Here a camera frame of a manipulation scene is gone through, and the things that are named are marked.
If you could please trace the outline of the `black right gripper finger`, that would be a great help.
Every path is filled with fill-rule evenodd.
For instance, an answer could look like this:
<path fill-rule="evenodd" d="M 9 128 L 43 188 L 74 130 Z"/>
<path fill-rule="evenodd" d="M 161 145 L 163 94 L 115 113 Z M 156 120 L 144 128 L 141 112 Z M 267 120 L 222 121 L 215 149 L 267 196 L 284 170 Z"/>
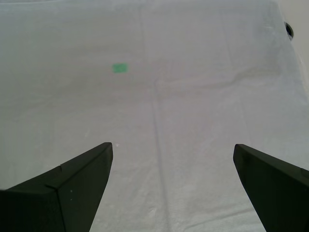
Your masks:
<path fill-rule="evenodd" d="M 267 232 L 309 230 L 309 172 L 246 145 L 233 162 Z"/>
<path fill-rule="evenodd" d="M 112 144 L 102 143 L 0 192 L 2 232 L 88 232 L 108 183 Z"/>

